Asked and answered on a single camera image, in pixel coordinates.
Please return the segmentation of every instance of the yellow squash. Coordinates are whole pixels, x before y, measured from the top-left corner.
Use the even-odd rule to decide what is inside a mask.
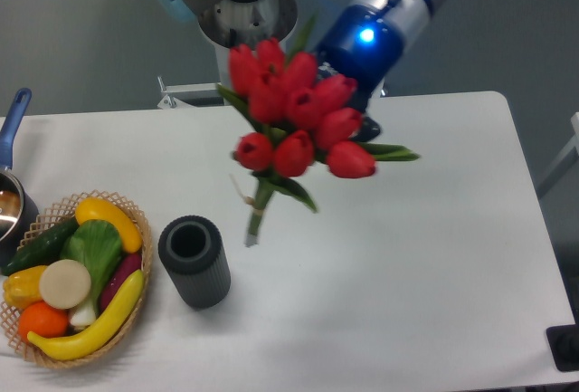
[[[120,208],[108,200],[98,197],[87,197],[78,204],[74,216],[79,225],[89,220],[104,220],[119,231],[125,253],[136,253],[141,248],[141,234],[137,227]]]
[[[136,270],[120,285],[107,309],[87,329],[72,336],[43,338],[29,331],[27,338],[47,356],[56,360],[83,358],[102,348],[119,331],[143,291],[143,272]]]
[[[38,265],[11,274],[2,285],[6,304],[18,309],[26,309],[31,304],[42,300],[39,281],[44,270],[46,270],[46,265]]]

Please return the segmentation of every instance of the foam tube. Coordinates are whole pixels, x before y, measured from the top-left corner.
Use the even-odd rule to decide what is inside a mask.
[[[158,253],[189,306],[209,308],[227,295],[231,275],[222,238],[206,218],[186,215],[171,222],[161,234]]]

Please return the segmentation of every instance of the blue led light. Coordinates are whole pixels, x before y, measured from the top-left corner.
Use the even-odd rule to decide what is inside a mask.
[[[374,30],[365,28],[360,32],[360,40],[365,43],[371,43],[374,40]]]

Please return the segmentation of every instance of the pot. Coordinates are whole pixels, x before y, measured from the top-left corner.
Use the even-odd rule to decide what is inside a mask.
[[[36,204],[10,171],[14,137],[31,98],[29,89],[19,90],[0,129],[0,267],[10,262],[38,215]]]

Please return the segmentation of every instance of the orange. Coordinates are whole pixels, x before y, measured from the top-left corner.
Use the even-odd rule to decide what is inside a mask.
[[[44,301],[31,304],[20,314],[18,334],[28,343],[28,332],[33,331],[44,338],[59,338],[64,336],[69,326],[69,316],[66,311],[54,309]]]

